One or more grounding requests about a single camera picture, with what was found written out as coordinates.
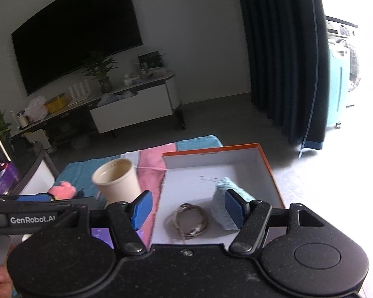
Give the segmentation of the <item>light blue knitted pouch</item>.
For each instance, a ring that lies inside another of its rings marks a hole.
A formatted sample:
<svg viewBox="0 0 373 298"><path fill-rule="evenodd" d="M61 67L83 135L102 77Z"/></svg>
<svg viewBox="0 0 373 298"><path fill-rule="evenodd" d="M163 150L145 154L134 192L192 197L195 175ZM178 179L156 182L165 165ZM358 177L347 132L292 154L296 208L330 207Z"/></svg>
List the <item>light blue knitted pouch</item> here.
<svg viewBox="0 0 373 298"><path fill-rule="evenodd" d="M245 202L252 200L255 198L230 178L223 178L216 184L211 202L211 214L225 230L238 230L244 223Z"/></svg>

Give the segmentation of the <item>pink fluffy plush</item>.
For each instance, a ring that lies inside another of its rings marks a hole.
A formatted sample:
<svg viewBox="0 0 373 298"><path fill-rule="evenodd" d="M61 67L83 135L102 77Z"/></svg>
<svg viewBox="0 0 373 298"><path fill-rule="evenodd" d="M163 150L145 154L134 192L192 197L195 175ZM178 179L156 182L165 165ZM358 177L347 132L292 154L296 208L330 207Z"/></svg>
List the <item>pink fluffy plush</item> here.
<svg viewBox="0 0 373 298"><path fill-rule="evenodd" d="M66 200L76 195L77 190L70 182L63 181L57 186L52 186L48 193L53 196L55 200Z"/></svg>

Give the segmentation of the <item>purple tray box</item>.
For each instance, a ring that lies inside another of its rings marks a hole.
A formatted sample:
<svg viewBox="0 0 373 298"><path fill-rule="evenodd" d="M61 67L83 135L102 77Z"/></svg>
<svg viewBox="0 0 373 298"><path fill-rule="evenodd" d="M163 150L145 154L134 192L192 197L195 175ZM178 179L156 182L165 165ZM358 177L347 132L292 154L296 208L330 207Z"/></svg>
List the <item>purple tray box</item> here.
<svg viewBox="0 0 373 298"><path fill-rule="evenodd" d="M0 167L0 195L9 194L12 187L19 181L19 170L13 161Z"/></svg>

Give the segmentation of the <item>beige paper cup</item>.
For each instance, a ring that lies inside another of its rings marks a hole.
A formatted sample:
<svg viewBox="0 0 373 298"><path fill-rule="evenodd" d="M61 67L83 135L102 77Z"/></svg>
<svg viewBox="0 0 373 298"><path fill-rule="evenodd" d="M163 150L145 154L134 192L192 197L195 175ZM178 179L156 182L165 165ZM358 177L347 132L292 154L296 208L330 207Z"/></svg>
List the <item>beige paper cup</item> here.
<svg viewBox="0 0 373 298"><path fill-rule="evenodd" d="M133 202L141 194L135 166L129 159L103 164L93 173L92 182L106 199L106 205Z"/></svg>

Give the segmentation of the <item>purple tissue pack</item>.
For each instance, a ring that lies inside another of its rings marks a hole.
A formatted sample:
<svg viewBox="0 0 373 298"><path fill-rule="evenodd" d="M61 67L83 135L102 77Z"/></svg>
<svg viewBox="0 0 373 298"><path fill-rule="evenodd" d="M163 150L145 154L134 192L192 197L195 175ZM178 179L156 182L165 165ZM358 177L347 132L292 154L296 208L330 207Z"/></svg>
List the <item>purple tissue pack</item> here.
<svg viewBox="0 0 373 298"><path fill-rule="evenodd" d="M91 235L101 241L105 242L111 249L114 249L114 244L112 242L110 230L108 228L91 228Z"/></svg>

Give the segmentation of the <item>orange white shallow box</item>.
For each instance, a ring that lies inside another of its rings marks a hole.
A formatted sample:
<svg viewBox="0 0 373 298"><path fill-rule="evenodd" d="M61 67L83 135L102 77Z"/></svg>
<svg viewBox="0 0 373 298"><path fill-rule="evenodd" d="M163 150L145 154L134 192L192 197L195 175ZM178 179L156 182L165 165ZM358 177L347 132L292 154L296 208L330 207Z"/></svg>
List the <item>orange white shallow box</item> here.
<svg viewBox="0 0 373 298"><path fill-rule="evenodd" d="M224 244L229 246L238 230L224 206L227 189L244 199L264 200L284 207L267 158L257 143L216 147L163 155L167 166L151 235L152 244ZM184 240L173 219L179 206L192 204L207 214L203 234Z"/></svg>

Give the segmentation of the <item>teal striped blanket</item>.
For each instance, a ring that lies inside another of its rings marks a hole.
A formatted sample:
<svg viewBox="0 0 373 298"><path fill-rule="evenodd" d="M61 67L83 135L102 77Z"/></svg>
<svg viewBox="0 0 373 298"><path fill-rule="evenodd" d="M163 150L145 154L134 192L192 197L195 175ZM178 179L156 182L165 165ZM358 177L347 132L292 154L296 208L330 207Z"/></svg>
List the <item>teal striped blanket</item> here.
<svg viewBox="0 0 373 298"><path fill-rule="evenodd" d="M149 245L157 205L162 191L162 182L166 174L166 164L162 158L162 154L173 151L207 149L221 146L222 143L216 136L208 135L194 139L185 139L148 149L126 152L122 155L69 163L56 179L54 186L59 185L63 181L70 182L77 191L82 191L85 197L94 197L97 200L97 207L103 209L106 204L106 199L99 193L98 188L93 184L93 173L100 166L111 160L118 158L129 159L135 166L141 190L149 190L153 195L152 212L145 220L142 229L138 231L144 244Z"/></svg>

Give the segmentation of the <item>round dark coffee table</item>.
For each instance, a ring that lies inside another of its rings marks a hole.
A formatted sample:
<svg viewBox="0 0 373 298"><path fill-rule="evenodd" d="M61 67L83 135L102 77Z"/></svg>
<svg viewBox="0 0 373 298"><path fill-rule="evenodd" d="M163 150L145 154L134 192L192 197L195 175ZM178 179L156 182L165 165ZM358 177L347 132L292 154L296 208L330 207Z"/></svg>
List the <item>round dark coffee table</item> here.
<svg viewBox="0 0 373 298"><path fill-rule="evenodd" d="M59 172L40 142L19 147L10 156L19 170L19 181L5 196L45 193L54 185Z"/></svg>

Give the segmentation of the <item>small white jar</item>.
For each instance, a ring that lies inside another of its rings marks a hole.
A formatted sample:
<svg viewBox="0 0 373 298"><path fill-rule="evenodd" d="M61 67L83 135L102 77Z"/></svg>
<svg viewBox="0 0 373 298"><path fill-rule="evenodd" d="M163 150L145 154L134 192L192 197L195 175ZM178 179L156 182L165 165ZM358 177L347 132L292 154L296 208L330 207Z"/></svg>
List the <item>small white jar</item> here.
<svg viewBox="0 0 373 298"><path fill-rule="evenodd" d="M24 110L17 113L17 120L19 122L20 128L25 128L30 123L29 118Z"/></svg>

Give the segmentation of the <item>yellow box on console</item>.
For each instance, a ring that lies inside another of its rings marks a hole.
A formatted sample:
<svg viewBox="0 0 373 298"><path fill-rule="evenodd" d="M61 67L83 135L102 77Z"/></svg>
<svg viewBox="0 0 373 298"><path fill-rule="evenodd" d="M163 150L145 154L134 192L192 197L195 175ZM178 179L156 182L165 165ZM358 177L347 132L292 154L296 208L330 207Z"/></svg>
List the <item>yellow box on console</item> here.
<svg viewBox="0 0 373 298"><path fill-rule="evenodd" d="M58 112L59 110L65 108L67 105L68 100L65 96L65 93L61 93L45 103L45 107L47 108L49 114L54 114L55 112Z"/></svg>

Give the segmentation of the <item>potted bamboo plant right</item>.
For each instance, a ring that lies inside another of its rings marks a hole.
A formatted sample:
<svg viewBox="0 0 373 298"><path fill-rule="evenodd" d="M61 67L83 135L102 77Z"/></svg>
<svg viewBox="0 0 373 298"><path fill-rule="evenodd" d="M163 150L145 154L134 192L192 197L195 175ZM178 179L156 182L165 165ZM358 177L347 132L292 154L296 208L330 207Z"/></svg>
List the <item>potted bamboo plant right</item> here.
<svg viewBox="0 0 373 298"><path fill-rule="evenodd" d="M83 68L83 75L97 80L101 93L107 94L113 90L108 73L116 69L115 64L116 61L113 57L99 57Z"/></svg>

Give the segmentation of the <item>dark green framed box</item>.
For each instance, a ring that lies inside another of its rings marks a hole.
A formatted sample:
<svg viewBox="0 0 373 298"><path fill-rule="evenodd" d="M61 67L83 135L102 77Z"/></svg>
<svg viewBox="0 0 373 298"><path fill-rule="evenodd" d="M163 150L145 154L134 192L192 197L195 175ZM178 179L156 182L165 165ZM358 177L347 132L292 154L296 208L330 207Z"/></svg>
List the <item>dark green framed box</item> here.
<svg viewBox="0 0 373 298"><path fill-rule="evenodd" d="M158 51L148 52L137 57L141 70L148 72L151 69L164 67L162 55Z"/></svg>

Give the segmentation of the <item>dark blue curtain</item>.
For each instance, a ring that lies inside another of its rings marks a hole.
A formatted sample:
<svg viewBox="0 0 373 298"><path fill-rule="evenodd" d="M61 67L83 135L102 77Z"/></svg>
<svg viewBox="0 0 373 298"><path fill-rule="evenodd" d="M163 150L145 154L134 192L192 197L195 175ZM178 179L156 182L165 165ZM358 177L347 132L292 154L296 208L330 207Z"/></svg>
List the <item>dark blue curtain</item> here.
<svg viewBox="0 0 373 298"><path fill-rule="evenodd" d="M321 0L240 0L251 102L291 145L320 150L329 106L329 56Z"/></svg>

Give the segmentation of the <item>light blue suitcase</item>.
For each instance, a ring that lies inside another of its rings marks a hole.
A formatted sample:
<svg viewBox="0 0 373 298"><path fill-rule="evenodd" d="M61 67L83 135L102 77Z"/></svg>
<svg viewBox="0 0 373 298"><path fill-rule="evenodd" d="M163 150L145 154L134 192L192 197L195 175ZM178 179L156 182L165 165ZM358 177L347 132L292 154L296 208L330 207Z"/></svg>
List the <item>light blue suitcase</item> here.
<svg viewBox="0 0 373 298"><path fill-rule="evenodd" d="M327 127L340 126L346 110L350 83L350 50L336 43L329 43L329 102Z"/></svg>

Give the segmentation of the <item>large black television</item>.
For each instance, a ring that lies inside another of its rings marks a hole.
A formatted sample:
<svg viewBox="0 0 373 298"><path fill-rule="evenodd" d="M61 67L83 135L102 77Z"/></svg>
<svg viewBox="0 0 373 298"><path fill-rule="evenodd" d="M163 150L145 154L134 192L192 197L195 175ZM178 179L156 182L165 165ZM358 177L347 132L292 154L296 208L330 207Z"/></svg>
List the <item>large black television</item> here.
<svg viewBox="0 0 373 298"><path fill-rule="evenodd" d="M11 37L28 94L143 44L132 0L55 0Z"/></svg>

